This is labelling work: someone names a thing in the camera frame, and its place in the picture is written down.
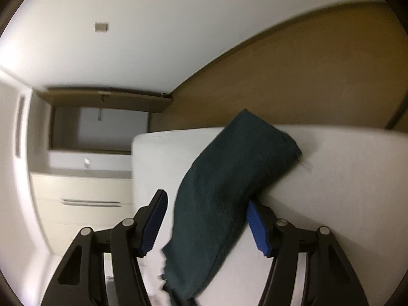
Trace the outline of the dark green cloth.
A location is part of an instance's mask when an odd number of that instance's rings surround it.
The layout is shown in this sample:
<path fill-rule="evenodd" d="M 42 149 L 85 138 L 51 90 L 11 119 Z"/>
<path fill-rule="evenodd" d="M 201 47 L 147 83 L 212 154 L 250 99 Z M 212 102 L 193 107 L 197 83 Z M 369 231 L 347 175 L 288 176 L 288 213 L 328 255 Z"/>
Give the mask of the dark green cloth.
<path fill-rule="evenodd" d="M 195 305 L 241 235 L 250 201 L 300 156 L 291 136 L 246 110 L 201 152 L 178 188 L 162 249 L 172 305 Z"/>

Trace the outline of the cream drawer cabinet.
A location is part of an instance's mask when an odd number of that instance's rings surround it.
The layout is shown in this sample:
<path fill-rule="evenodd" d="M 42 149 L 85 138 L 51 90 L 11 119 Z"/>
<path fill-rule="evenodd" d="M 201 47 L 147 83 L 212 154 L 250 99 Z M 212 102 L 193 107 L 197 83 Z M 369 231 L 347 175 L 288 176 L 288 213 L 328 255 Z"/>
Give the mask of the cream drawer cabinet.
<path fill-rule="evenodd" d="M 114 227 L 135 214 L 129 171 L 31 172 L 37 216 L 50 251 L 63 256 L 82 227 Z"/>

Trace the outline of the white door with sign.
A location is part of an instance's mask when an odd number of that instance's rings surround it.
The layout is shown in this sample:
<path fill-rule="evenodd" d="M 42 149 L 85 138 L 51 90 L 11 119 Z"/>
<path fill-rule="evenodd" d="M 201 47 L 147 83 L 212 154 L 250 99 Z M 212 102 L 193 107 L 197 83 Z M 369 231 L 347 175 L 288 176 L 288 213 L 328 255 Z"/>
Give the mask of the white door with sign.
<path fill-rule="evenodd" d="M 57 107 L 51 145 L 74 151 L 130 151 L 147 132 L 149 113 L 106 108 Z"/>

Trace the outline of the brown wooden door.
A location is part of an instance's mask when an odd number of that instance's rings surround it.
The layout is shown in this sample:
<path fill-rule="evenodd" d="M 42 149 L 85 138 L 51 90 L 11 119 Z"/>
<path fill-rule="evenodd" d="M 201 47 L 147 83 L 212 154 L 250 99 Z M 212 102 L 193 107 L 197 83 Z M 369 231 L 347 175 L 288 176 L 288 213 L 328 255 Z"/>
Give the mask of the brown wooden door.
<path fill-rule="evenodd" d="M 123 91 L 58 88 L 37 92 L 38 97 L 54 107 L 106 108 L 162 113 L 173 101 L 171 97 Z"/>

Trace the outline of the lower wall socket plate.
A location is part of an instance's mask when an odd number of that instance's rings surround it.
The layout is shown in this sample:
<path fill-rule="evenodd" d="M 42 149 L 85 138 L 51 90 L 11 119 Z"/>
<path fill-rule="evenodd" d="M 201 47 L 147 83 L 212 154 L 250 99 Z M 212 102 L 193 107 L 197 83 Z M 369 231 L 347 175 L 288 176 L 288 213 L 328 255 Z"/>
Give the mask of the lower wall socket plate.
<path fill-rule="evenodd" d="M 94 24 L 94 30 L 95 32 L 107 32 L 109 30 L 109 24 L 96 22 Z"/>

